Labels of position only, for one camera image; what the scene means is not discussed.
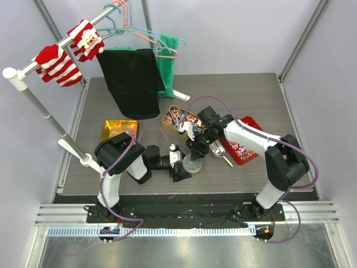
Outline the metal scoop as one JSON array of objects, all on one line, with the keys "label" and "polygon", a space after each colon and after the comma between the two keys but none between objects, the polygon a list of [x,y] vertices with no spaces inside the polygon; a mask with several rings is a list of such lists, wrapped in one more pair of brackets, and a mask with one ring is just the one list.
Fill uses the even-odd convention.
[{"label": "metal scoop", "polygon": [[224,146],[220,143],[219,140],[214,141],[213,143],[210,144],[209,146],[211,152],[213,155],[217,158],[221,158],[226,161],[226,163],[232,168],[233,164],[227,159],[225,156],[225,148]]}]

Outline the gold tin of gummy candies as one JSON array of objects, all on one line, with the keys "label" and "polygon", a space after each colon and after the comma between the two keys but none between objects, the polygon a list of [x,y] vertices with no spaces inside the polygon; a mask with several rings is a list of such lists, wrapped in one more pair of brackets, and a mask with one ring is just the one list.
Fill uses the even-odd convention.
[{"label": "gold tin of gummy candies", "polygon": [[139,122],[136,120],[113,120],[109,119],[104,122],[101,142],[119,135],[123,132],[131,136],[131,138],[136,138],[139,129]]}]

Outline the white jar lid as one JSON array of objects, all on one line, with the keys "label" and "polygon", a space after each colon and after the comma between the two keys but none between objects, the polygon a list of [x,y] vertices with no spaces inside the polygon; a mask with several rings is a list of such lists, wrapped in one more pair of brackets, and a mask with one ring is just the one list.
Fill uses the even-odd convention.
[{"label": "white jar lid", "polygon": [[198,173],[202,168],[202,160],[191,160],[191,154],[188,154],[183,158],[182,167],[190,174]]}]

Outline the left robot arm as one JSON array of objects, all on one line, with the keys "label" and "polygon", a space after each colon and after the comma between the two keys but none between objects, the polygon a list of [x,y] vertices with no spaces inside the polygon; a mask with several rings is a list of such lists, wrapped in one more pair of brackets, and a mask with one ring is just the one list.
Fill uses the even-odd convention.
[{"label": "left robot arm", "polygon": [[177,145],[169,144],[169,154],[160,155],[156,145],[143,147],[126,133],[121,133],[101,142],[94,151],[101,171],[100,190],[97,196],[102,206],[99,215],[108,223],[119,215],[119,185],[124,172],[139,185],[147,182],[152,171],[167,170],[174,182],[191,178],[183,167],[185,154]]}]

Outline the red tin of swirl lollipops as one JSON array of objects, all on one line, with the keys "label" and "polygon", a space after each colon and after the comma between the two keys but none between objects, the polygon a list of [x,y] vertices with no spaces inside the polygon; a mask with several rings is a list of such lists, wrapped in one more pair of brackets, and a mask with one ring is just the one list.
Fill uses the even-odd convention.
[{"label": "red tin of swirl lollipops", "polygon": [[[240,120],[253,128],[263,131],[260,125],[250,116],[243,117]],[[239,143],[231,142],[223,138],[219,141],[237,165],[244,165],[258,157],[256,152]]]}]

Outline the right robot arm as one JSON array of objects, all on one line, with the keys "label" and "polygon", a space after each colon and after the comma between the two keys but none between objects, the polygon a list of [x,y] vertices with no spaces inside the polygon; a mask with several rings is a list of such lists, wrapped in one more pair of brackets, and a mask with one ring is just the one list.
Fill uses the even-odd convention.
[{"label": "right robot arm", "polygon": [[268,182],[252,201],[252,214],[257,220],[267,219],[278,201],[310,169],[306,155],[292,135],[270,135],[231,114],[222,117],[211,106],[197,116],[204,125],[201,133],[195,132],[192,124],[186,120],[178,126],[179,133],[187,133],[186,144],[192,160],[205,157],[209,146],[220,138],[239,143],[264,158]]}]

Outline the gold tin of ball lollipops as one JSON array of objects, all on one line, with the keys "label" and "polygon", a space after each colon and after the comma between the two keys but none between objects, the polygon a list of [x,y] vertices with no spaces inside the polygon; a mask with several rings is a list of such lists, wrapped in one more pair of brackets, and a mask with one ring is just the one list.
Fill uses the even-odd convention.
[{"label": "gold tin of ball lollipops", "polygon": [[[177,107],[171,106],[165,115],[162,117],[162,126],[168,130],[178,133],[178,126],[184,119],[185,110]],[[185,121],[190,122],[193,125],[194,131],[200,131],[203,128],[203,124],[199,120],[198,116],[188,112]]]}]

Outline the clear plastic jar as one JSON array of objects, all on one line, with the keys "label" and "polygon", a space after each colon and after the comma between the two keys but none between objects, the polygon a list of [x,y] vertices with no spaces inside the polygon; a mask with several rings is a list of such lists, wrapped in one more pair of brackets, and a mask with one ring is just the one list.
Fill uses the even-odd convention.
[{"label": "clear plastic jar", "polygon": [[201,170],[194,170],[194,171],[188,171],[187,173],[193,177],[199,175],[200,171]]}]

